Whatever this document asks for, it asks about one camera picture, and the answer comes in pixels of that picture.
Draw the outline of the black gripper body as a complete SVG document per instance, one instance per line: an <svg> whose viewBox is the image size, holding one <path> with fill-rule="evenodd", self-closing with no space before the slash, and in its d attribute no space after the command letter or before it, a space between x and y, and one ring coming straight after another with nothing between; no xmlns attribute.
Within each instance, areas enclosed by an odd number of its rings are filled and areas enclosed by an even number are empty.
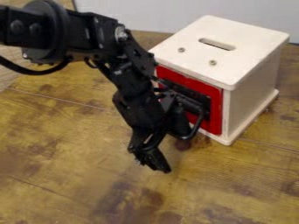
<svg viewBox="0 0 299 224"><path fill-rule="evenodd" d="M132 129L128 152L159 149L160 142L168 133L169 109L173 105L176 93L171 90L156 93L149 88L137 94L117 90L112 102L116 110Z"/></svg>

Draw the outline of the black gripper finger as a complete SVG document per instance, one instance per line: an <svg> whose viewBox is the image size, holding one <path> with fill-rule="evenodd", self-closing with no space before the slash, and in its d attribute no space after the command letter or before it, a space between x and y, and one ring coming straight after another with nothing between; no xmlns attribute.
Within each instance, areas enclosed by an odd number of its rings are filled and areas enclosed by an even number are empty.
<svg viewBox="0 0 299 224"><path fill-rule="evenodd" d="M169 116L169 128L168 128L169 134L175 137L188 136L192 131L192 128L183 107L177 104L173 104L171 106L168 116Z"/></svg>
<svg viewBox="0 0 299 224"><path fill-rule="evenodd" d="M153 171L169 173L172 170L164 154L157 148L137 151L135 153L135 158L141 165L147 165Z"/></svg>

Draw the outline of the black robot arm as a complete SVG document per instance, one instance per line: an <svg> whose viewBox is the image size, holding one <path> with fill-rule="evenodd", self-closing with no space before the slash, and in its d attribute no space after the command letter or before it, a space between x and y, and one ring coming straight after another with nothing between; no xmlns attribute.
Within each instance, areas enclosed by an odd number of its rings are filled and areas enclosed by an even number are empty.
<svg viewBox="0 0 299 224"><path fill-rule="evenodd" d="M132 129L128 152L140 165L168 173L159 144L165 135L192 136L185 91L155 76L155 55L125 26L111 17L68 10L54 0L32 0L21 8L0 4L0 45L18 47L30 63L50 65L37 71L0 56L0 65L18 74L52 74L74 61L104 74L116 87L112 102Z"/></svg>

